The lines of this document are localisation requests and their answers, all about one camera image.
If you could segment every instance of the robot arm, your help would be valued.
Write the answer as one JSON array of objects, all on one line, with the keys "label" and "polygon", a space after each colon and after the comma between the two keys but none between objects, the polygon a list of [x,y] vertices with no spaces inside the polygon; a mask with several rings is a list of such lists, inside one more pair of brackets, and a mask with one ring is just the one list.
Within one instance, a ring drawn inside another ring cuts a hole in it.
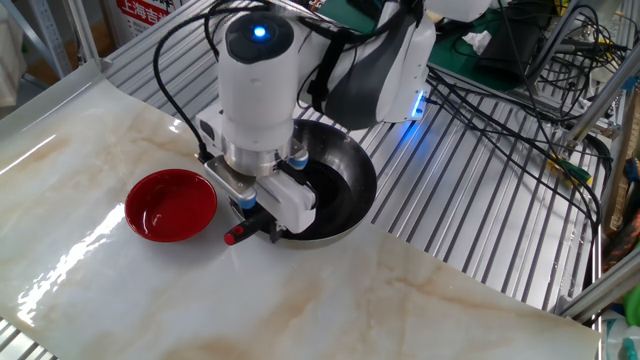
[{"label": "robot arm", "polygon": [[291,170],[308,159],[292,139],[298,98],[347,129],[416,115],[435,28],[426,15],[394,1],[385,4],[379,28],[387,22],[394,26],[357,46],[336,44],[305,21],[271,12],[231,22],[220,49],[219,106],[198,116],[201,131],[222,152],[205,164],[210,178],[241,207],[260,203],[292,233],[309,227],[317,199]]}]

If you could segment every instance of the green mat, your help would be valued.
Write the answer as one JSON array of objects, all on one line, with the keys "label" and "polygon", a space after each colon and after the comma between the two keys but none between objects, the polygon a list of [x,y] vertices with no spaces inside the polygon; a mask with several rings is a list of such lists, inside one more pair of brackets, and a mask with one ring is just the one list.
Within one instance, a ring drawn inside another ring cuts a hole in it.
[{"label": "green mat", "polygon": [[[481,19],[473,22],[474,27],[470,32],[481,33],[487,30],[491,35],[494,35],[502,23],[503,19],[500,12],[489,10]],[[431,51],[431,56],[429,56],[429,62],[494,90],[506,91],[518,86],[517,82],[500,79],[497,78],[495,74],[475,70],[474,67],[478,62],[478,54],[476,54],[471,45],[467,44],[466,41],[462,39],[456,41],[456,39],[464,35],[466,35],[466,32],[453,35],[450,38],[436,43]],[[454,51],[454,43],[459,52],[469,56],[461,55]]]},{"label": "green mat", "polygon": [[364,34],[376,27],[375,21],[349,5],[347,0],[327,0],[318,13]]},{"label": "green mat", "polygon": [[[349,5],[347,0],[327,0],[318,10],[318,13],[362,33],[371,32],[376,25],[373,20]],[[503,19],[500,12],[489,10],[481,19],[473,22],[474,28],[471,32],[481,33],[487,30],[493,35],[498,31],[502,23]],[[478,55],[473,51],[471,45],[464,40],[456,41],[456,39],[465,34],[457,34],[436,43],[431,51],[429,62],[494,90],[506,91],[516,88],[518,86],[517,82],[497,78],[495,74],[474,69],[478,61]],[[454,43],[459,52],[469,56],[461,55],[454,51]]]}]

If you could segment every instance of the white marble tabletop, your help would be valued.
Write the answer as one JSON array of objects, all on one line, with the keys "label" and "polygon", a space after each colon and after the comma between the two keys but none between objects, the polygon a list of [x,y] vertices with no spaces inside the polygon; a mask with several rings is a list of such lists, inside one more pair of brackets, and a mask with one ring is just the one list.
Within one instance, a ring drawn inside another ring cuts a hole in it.
[{"label": "white marble tabletop", "polygon": [[598,333],[371,224],[313,250],[227,247],[221,200],[192,239],[137,236],[129,189],[201,172],[196,150],[106,81],[0,142],[0,316],[63,360],[593,358]]}]

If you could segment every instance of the metal rack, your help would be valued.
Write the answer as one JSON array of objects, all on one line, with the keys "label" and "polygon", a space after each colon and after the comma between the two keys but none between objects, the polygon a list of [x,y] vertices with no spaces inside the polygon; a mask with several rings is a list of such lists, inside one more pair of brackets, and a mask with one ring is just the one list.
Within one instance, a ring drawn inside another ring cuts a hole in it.
[{"label": "metal rack", "polygon": [[[153,51],[167,29],[206,11],[211,3],[189,2],[104,59],[106,77],[121,91],[177,116],[153,78]],[[82,21],[76,21],[84,31]],[[218,99],[217,63],[201,24],[187,27],[165,49],[160,68],[167,88],[193,117]],[[452,115],[443,105],[446,89],[438,88],[444,97],[432,92],[438,104],[429,105],[421,121],[348,132],[370,155],[378,173],[368,220],[498,291],[554,311],[559,299],[579,295],[589,262],[599,269],[600,237],[591,239],[585,217],[540,186],[538,181],[545,181],[578,201],[576,192],[550,171],[545,160],[524,144],[495,136],[493,140],[512,157],[505,159]],[[535,121],[520,109],[471,93],[466,98],[522,135],[542,140]],[[337,126],[308,108],[297,108],[294,116]],[[491,129],[479,119],[474,122]],[[560,136],[556,129],[547,130],[555,139]],[[593,174],[593,188],[601,194],[604,171],[600,159],[592,156],[595,150],[583,144],[576,150],[572,162]],[[596,280],[600,274],[591,275]],[[0,360],[55,359],[49,353],[41,356],[40,349],[0,321]]]}]

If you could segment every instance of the metal pole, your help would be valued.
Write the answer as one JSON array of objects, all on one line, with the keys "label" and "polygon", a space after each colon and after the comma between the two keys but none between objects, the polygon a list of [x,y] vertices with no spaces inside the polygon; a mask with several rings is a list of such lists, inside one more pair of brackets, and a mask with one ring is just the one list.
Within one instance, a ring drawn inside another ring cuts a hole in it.
[{"label": "metal pole", "polygon": [[48,0],[29,0],[31,9],[33,10],[40,30],[44,38],[44,42],[47,44],[48,49],[53,54],[53,60],[55,61],[55,72],[62,79],[73,71],[67,51],[64,48],[64,43],[58,32],[53,15],[49,9]]},{"label": "metal pole", "polygon": [[560,21],[555,26],[555,28],[553,29],[553,32],[549,36],[549,40],[547,40],[544,46],[542,47],[542,51],[540,51],[540,56],[538,56],[535,59],[533,65],[529,68],[529,71],[527,73],[527,78],[529,79],[528,81],[532,86],[538,80],[538,77],[540,77],[540,74],[542,74],[542,71],[544,70],[545,65],[547,64],[549,59],[551,59],[551,57],[555,54],[558,46],[560,46],[560,43],[561,43],[560,40],[564,39],[567,36],[567,34],[569,33],[569,30],[571,29],[571,26],[573,25],[574,20],[580,14],[580,11],[575,11],[575,7],[587,2],[588,0],[578,0],[578,1],[571,1],[569,3],[569,6],[564,12],[564,16],[560,18]]},{"label": "metal pole", "polygon": [[29,38],[29,40],[31,40],[31,42],[33,43],[33,46],[36,47],[36,50],[38,50],[40,55],[42,55],[42,57],[49,64],[49,66],[51,66],[51,68],[54,71],[56,71],[56,74],[58,75],[58,77],[62,79],[66,74],[64,74],[62,69],[60,69],[57,66],[57,62],[53,54],[51,53],[51,51],[49,51],[47,46],[42,42],[42,40],[40,40],[40,37],[38,37],[38,34],[36,34],[36,32],[31,27],[31,25],[29,25],[27,20],[24,18],[24,16],[20,14],[20,11],[18,11],[15,5],[13,5],[11,0],[0,0],[0,4],[2,4],[2,6],[4,6],[5,9],[7,9],[7,12],[9,12],[9,15],[11,15],[11,17],[13,17],[16,20],[18,25],[20,25],[20,27],[22,28],[22,31],[24,31],[24,34]]},{"label": "metal pole", "polygon": [[96,43],[93,40],[93,34],[91,33],[91,27],[89,26],[89,20],[87,14],[84,12],[84,6],[82,6],[81,0],[65,0],[71,10],[72,20],[78,30],[78,36],[80,37],[80,44],[82,44],[83,55],[85,60],[95,60],[99,67],[100,56],[96,49]]},{"label": "metal pole", "polygon": [[563,309],[560,309],[558,315],[583,323],[638,284],[640,284],[640,248],[633,250],[600,279],[584,289]]},{"label": "metal pole", "polygon": [[631,51],[622,65],[620,65],[618,71],[611,76],[611,79],[609,79],[598,96],[596,96],[591,106],[582,114],[580,120],[567,132],[565,139],[569,146],[582,142],[585,136],[589,134],[589,131],[611,106],[616,96],[620,94],[622,84],[629,76],[636,75],[638,71],[640,71],[640,46],[636,46]]}]

